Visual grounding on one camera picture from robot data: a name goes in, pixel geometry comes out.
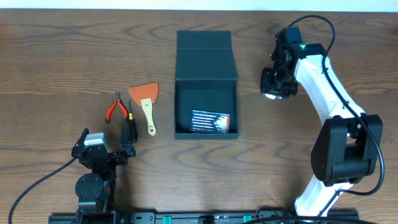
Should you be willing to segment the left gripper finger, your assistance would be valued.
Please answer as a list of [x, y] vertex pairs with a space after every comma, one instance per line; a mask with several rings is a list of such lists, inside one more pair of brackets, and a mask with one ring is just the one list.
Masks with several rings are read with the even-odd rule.
[[84, 141], [86, 139], [86, 136], [89, 134], [89, 129], [85, 128], [80, 136], [80, 138], [78, 139], [78, 141], [76, 142], [76, 147], [82, 147], [84, 145]]
[[121, 129], [121, 145], [130, 145], [131, 140], [129, 137], [128, 130], [126, 128], [126, 124], [123, 123], [122, 129]]

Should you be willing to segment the small claw hammer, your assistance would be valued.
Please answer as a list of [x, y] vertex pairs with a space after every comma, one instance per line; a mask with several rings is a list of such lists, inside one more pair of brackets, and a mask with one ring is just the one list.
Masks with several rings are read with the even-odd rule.
[[282, 96], [277, 96], [277, 95], [273, 95], [273, 94], [269, 94], [269, 93], [265, 93], [264, 94], [265, 97], [271, 99], [271, 100], [280, 100], [283, 99]]

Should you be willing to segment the orange scraper wooden handle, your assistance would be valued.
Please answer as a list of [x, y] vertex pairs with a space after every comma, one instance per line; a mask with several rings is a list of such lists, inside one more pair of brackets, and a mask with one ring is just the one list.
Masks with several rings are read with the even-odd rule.
[[157, 82], [148, 83], [129, 88], [129, 94], [133, 101], [139, 105], [147, 120], [147, 131], [151, 136], [155, 136], [157, 130], [153, 119], [153, 104], [159, 93], [159, 84]]

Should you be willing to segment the blue screwdriver set package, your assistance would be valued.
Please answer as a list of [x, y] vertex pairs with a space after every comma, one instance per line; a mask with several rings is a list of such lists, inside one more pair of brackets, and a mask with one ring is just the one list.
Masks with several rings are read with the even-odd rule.
[[230, 121], [229, 114], [193, 110], [190, 130], [196, 133], [227, 134]]

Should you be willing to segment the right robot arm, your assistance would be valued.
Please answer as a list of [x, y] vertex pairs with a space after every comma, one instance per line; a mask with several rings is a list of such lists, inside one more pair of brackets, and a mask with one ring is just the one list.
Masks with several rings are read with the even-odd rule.
[[311, 152], [313, 177], [294, 202], [299, 216], [325, 217], [340, 195], [374, 173], [383, 123], [349, 96], [320, 43], [305, 43], [296, 27], [275, 36], [274, 65], [265, 68], [261, 93], [270, 99], [296, 95], [302, 85], [322, 125]]

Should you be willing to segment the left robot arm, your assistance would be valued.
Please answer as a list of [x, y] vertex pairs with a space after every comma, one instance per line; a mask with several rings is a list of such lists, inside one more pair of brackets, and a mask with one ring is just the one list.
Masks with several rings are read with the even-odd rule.
[[75, 184], [78, 197], [77, 223], [129, 223], [126, 212], [115, 208], [116, 168], [136, 155], [125, 126], [121, 130], [121, 151], [109, 152], [104, 133], [90, 134], [86, 128], [72, 148], [72, 157], [91, 172]]

